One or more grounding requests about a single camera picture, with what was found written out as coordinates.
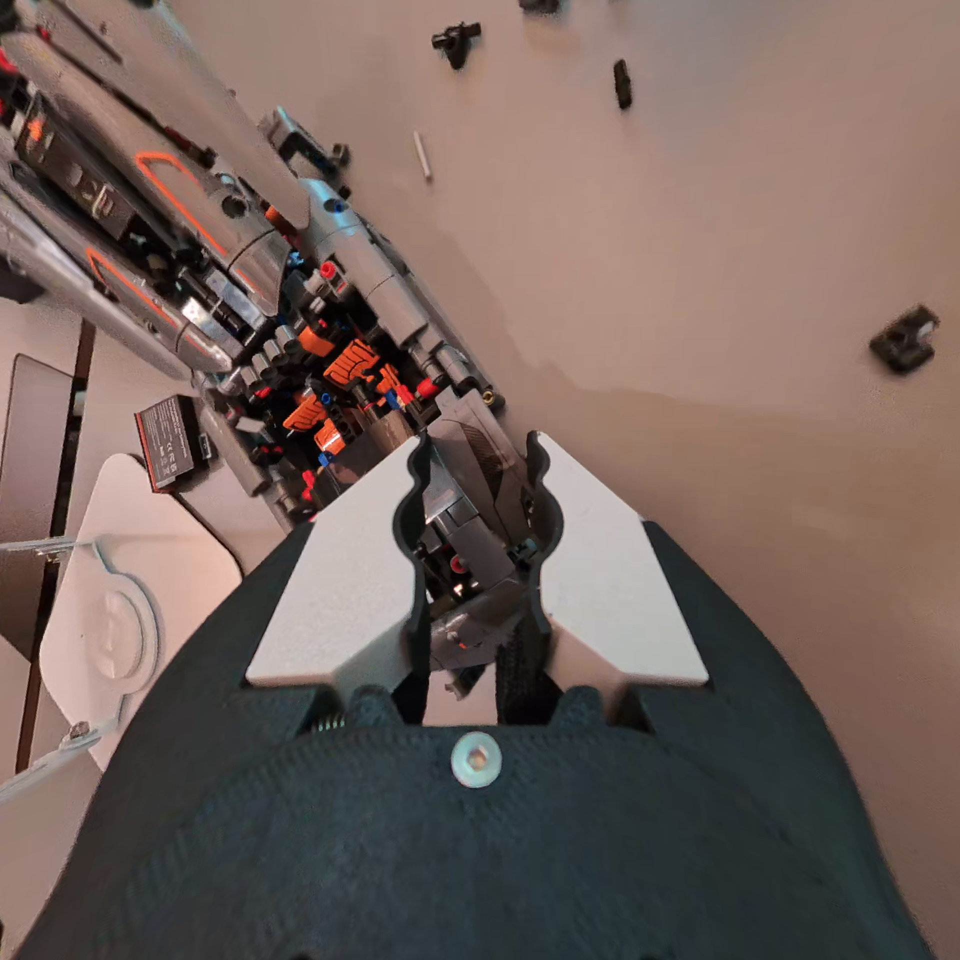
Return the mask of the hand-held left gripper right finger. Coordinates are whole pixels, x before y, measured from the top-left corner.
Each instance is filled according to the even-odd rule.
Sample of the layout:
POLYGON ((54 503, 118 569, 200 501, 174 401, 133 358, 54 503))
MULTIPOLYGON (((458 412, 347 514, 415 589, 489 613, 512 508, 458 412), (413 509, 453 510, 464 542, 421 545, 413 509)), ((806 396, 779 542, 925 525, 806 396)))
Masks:
POLYGON ((562 692, 621 697, 632 686, 702 688, 710 678, 644 517, 536 430, 538 481, 558 508, 558 537, 536 578, 548 629, 546 676, 562 692))

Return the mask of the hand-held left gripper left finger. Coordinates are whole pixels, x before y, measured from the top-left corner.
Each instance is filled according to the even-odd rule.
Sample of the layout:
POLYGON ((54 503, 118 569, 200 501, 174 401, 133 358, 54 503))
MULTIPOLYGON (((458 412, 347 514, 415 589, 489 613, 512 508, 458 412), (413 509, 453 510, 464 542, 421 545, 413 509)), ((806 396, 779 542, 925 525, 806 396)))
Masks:
POLYGON ((402 507, 416 504, 428 458, 422 438, 407 438, 318 512, 246 667, 252 687, 394 691, 412 673, 403 636, 426 596, 402 507))

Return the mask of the grey toy brick car model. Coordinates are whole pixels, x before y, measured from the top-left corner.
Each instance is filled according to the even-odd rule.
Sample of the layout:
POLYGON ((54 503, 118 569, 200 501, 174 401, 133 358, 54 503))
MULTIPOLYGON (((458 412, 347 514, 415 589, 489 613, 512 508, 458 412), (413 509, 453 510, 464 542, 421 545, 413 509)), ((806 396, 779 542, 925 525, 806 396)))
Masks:
POLYGON ((281 107, 256 124, 166 2, 2 2, 2 297, 60 294, 175 378, 140 414, 206 441, 287 526, 427 434, 431 668, 470 695, 521 619, 536 556, 505 401, 351 200, 347 145, 281 107))

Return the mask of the pale booklet stand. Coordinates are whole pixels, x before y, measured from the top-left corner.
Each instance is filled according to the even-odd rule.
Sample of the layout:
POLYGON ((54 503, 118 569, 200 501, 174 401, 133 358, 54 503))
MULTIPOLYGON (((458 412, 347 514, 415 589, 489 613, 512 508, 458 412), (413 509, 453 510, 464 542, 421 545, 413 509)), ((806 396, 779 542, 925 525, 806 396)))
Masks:
POLYGON ((89 755, 105 771, 163 670, 240 585, 230 553, 132 455, 102 465, 66 553, 39 645, 42 685, 68 722, 57 747, 2 785, 2 803, 89 755))

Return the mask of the black battery pack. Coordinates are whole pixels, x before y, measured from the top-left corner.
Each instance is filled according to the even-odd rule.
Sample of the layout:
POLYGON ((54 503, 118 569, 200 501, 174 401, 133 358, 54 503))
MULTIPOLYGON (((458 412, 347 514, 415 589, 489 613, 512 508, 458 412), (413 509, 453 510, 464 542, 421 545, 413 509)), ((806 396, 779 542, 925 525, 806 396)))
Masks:
POLYGON ((134 414, 142 458, 156 495, 173 495, 210 472, 211 447, 195 399, 170 395, 134 414))

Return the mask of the black toy brick axle connector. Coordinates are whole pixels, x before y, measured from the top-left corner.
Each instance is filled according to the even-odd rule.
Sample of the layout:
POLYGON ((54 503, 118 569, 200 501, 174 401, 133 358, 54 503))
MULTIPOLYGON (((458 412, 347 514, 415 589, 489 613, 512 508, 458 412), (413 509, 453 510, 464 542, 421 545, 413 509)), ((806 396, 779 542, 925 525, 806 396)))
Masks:
POLYGON ((453 70, 460 71, 466 64, 473 41, 481 36, 481 23, 462 21, 434 33, 430 43, 431 48, 442 54, 453 70))

